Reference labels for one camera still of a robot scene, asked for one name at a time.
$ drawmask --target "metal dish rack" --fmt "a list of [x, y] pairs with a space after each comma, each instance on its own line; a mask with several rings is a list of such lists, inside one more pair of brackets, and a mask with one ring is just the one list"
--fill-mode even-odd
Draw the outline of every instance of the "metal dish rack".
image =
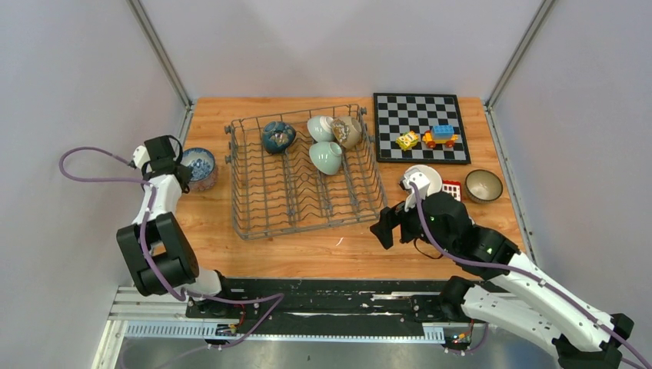
[[[226, 126], [233, 228], [240, 237], [268, 238], [378, 219], [387, 197], [365, 114], [359, 105], [338, 105], [236, 119]], [[336, 175], [322, 174], [310, 160], [314, 140], [306, 122], [315, 115], [350, 115], [361, 123], [362, 139], [344, 150]], [[297, 131], [281, 154], [270, 155], [262, 146], [262, 130], [271, 121], [284, 121]]]

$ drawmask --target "dark blue mug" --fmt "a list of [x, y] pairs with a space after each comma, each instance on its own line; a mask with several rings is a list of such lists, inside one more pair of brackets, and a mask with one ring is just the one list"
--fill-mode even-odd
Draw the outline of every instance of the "dark blue mug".
[[277, 154], [292, 145], [297, 132], [283, 121], [273, 121], [263, 128], [262, 141], [266, 152]]

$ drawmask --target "gray floor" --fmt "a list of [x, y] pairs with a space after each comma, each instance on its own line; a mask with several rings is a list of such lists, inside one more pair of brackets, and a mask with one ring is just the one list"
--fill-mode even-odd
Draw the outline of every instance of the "gray floor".
[[[171, 358], [205, 345], [201, 340], [136, 338], [125, 341], [128, 369], [153, 369]], [[491, 332], [483, 349], [458, 357], [430, 344], [345, 344], [249, 341], [222, 352], [199, 351], [166, 369], [388, 369], [388, 368], [527, 368], [557, 367], [539, 347], [506, 331]]]

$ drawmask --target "wooden table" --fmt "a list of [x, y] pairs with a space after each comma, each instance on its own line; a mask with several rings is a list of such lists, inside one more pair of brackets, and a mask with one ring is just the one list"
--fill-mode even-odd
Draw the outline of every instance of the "wooden table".
[[[443, 179], [460, 183], [464, 183], [469, 171], [477, 168], [502, 177], [481, 100], [460, 98], [459, 103], [473, 164], [432, 167]], [[181, 197], [176, 213], [199, 264], [233, 278], [448, 279], [451, 275], [473, 278], [448, 259], [431, 260], [419, 254], [411, 244], [400, 244], [398, 228], [394, 230], [394, 247], [384, 250], [369, 231], [372, 222], [253, 241], [243, 241], [235, 233], [231, 226], [230, 170], [224, 162], [229, 140], [225, 125], [237, 118], [341, 104], [367, 107], [365, 121], [369, 130], [374, 130], [372, 98], [199, 100], [185, 147], [203, 147], [213, 152], [218, 162], [218, 183], [211, 190]], [[405, 200], [406, 193], [399, 188], [398, 180], [408, 167], [406, 164], [379, 163], [389, 206]], [[491, 204], [479, 205], [466, 199], [464, 203], [478, 224], [497, 229], [523, 250], [523, 240], [507, 191]], [[438, 255], [428, 244], [419, 241], [419, 246], [429, 254]]]

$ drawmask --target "chessboard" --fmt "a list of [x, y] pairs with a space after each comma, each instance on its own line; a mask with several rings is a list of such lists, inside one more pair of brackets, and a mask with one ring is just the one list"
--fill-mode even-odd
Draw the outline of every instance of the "chessboard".
[[[470, 164], [460, 105], [456, 95], [374, 94], [376, 113], [376, 159], [380, 162]], [[438, 144], [429, 148], [423, 141], [426, 131], [436, 125], [453, 127], [457, 139], [452, 147]], [[396, 139], [413, 131], [419, 142], [401, 150]]]

